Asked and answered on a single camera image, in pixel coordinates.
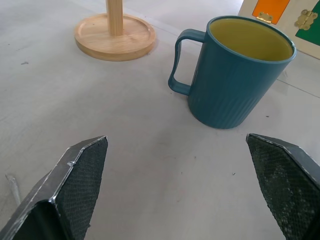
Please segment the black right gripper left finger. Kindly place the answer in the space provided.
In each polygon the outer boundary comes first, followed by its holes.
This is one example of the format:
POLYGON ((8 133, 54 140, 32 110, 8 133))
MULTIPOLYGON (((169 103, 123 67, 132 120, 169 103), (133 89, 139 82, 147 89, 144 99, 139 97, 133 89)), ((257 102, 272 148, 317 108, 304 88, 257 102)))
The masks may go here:
POLYGON ((108 138, 70 146, 22 200, 2 240, 83 240, 99 196, 108 138))

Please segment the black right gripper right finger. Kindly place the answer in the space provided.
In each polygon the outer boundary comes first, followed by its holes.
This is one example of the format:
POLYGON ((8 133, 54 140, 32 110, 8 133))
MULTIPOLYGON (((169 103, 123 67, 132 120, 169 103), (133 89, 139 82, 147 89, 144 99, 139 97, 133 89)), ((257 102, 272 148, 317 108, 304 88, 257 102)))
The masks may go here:
POLYGON ((298 145, 246 136, 261 193, 287 240, 320 238, 320 166, 298 145))

